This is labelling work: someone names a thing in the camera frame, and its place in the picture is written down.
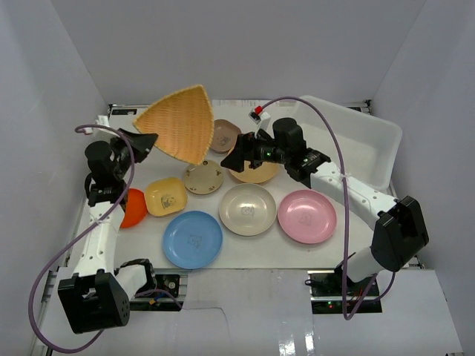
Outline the woven bamboo fan-shaped tray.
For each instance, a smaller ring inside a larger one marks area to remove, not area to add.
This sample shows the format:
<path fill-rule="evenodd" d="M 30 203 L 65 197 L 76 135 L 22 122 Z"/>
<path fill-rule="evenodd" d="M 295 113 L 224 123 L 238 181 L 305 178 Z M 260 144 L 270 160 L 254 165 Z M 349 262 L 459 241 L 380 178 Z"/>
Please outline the woven bamboo fan-shaped tray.
<path fill-rule="evenodd" d="M 150 105 L 134 121 L 141 134 L 157 134 L 154 146 L 164 154 L 199 165 L 214 136 L 214 114 L 206 89 L 193 85 Z"/>

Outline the cream round plate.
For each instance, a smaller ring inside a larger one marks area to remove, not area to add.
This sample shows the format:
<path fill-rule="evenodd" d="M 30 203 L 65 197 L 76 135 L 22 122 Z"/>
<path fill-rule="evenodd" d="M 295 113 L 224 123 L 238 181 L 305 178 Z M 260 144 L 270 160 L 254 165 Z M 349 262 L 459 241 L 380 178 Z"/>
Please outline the cream round plate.
<path fill-rule="evenodd" d="M 243 183 L 223 195 L 218 212 L 222 223 L 231 232 L 253 237 L 272 226 L 277 217 L 277 205 L 265 188 Z"/>

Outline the blue round plate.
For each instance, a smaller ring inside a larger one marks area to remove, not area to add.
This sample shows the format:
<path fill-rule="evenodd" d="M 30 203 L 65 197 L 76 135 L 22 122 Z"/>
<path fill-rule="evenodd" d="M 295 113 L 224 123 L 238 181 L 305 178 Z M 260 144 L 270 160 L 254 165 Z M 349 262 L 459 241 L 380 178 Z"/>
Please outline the blue round plate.
<path fill-rule="evenodd" d="M 175 217 L 163 233 L 163 253 L 175 266 L 195 270 L 212 263 L 223 245 L 219 222 L 203 211 L 187 211 Z"/>

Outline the pink round plate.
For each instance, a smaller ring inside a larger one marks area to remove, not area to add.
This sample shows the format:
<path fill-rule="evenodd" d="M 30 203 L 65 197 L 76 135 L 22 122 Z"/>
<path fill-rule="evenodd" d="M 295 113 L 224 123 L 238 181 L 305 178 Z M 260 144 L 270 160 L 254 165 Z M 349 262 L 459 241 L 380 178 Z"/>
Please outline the pink round plate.
<path fill-rule="evenodd" d="M 333 235 L 337 214 L 333 204 L 314 190 L 299 190 L 287 194 L 278 208 L 278 222 L 292 240 L 313 245 Z"/>

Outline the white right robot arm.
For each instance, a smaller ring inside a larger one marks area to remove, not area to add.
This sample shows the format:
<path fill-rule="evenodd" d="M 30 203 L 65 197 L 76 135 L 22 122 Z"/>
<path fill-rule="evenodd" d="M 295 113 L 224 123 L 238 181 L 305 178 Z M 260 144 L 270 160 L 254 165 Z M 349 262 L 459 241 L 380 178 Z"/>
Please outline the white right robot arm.
<path fill-rule="evenodd" d="M 296 182 L 331 197 L 344 206 L 344 229 L 350 229 L 355 214 L 373 231 L 370 246 L 344 254 L 335 268 L 336 289 L 343 295 L 356 293 L 362 280 L 386 270 L 399 271 L 429 242 L 419 202 L 406 196 L 397 199 L 378 192 L 343 173 L 343 164 L 307 147 L 300 125 L 292 118 L 276 120 L 273 133 L 264 130 L 238 135 L 221 166 L 241 173 L 265 162 L 282 164 Z"/>

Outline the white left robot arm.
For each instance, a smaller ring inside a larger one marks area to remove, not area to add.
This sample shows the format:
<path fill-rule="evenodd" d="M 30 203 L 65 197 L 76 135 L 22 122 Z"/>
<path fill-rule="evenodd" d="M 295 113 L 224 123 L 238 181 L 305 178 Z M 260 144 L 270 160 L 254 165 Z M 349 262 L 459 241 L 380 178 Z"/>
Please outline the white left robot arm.
<path fill-rule="evenodd" d="M 114 266 L 119 228 L 125 217 L 129 183 L 126 174 L 150 153 L 158 135 L 119 129 L 85 149 L 90 169 L 85 180 L 91 231 L 70 278 L 60 280 L 59 299 L 76 334 L 125 326 L 130 301 L 157 287 L 152 264 L 135 259 Z"/>

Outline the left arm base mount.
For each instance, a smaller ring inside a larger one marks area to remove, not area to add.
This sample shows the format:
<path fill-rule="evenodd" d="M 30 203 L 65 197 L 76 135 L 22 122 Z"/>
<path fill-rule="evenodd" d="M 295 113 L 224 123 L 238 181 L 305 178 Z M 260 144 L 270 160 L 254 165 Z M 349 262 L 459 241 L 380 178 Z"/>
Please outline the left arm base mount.
<path fill-rule="evenodd" d="M 117 280 L 126 291 L 130 309 L 136 312 L 179 312 L 187 293 L 188 277 L 184 274 L 155 274 L 148 285 L 142 277 L 120 272 Z"/>

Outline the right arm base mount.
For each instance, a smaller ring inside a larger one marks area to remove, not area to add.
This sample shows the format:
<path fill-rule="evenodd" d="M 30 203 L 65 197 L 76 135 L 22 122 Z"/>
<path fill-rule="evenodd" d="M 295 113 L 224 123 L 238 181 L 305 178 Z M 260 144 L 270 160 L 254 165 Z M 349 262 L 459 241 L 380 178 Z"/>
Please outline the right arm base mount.
<path fill-rule="evenodd" d="M 343 312 L 341 277 L 335 275 L 332 269 L 309 270 L 308 277 L 304 284 L 309 288 L 312 313 L 320 314 L 341 314 Z M 347 313 L 351 313 L 357 302 L 363 296 L 368 283 L 370 289 L 363 302 L 357 310 L 361 314 L 382 313 L 380 301 L 375 301 L 380 295 L 378 283 L 370 282 L 371 277 L 351 284 L 347 283 Z"/>

